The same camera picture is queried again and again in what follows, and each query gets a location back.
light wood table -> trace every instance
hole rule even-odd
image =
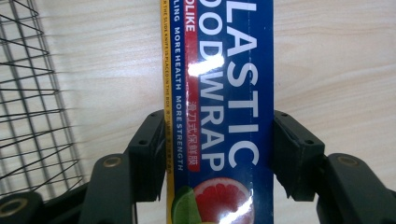
[[[163,108],[160,1],[36,0],[86,175]],[[275,0],[275,105],[396,189],[396,1]],[[275,181],[275,223],[318,223]],[[165,203],[139,204],[164,223]]]

wooden surface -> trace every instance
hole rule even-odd
[[[163,108],[158,0],[36,0],[86,175]],[[396,189],[396,1],[275,0],[275,105]],[[164,223],[164,200],[139,204]],[[318,223],[275,182],[275,223]]]

yellow stripe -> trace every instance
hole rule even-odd
[[[163,31],[163,90],[166,134],[166,172],[167,172],[167,203],[166,220],[172,223],[171,208],[175,197],[174,164],[173,164],[173,130],[172,130],[172,71],[171,71],[171,36],[169,0],[161,1]]]

metal wire rack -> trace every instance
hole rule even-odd
[[[47,200],[84,177],[34,1],[0,0],[0,41],[0,197]]]

wire basket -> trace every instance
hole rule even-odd
[[[0,0],[0,197],[84,182],[34,1]]]

